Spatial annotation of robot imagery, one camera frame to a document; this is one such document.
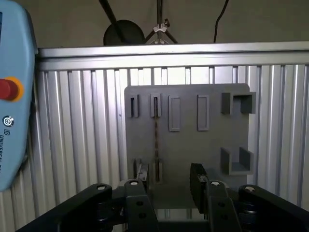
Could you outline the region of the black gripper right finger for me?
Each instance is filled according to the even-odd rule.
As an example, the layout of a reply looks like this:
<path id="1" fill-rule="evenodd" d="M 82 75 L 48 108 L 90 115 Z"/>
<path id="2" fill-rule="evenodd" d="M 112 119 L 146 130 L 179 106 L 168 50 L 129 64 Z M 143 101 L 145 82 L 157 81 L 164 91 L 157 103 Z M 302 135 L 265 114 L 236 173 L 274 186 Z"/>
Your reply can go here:
<path id="1" fill-rule="evenodd" d="M 212 232 L 307 232 L 309 213 L 254 185 L 237 191 L 209 178 L 199 163 L 190 166 L 193 201 Z"/>

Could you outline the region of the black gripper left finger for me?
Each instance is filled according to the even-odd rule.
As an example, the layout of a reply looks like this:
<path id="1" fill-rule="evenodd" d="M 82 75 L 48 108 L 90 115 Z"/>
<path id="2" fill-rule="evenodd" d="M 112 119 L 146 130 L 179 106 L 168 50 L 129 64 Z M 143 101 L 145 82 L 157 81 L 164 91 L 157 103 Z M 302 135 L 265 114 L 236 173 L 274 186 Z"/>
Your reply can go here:
<path id="1" fill-rule="evenodd" d="M 149 165 L 134 163 L 133 178 L 113 189 L 92 184 L 19 229 L 21 232 L 157 232 L 149 190 Z"/>

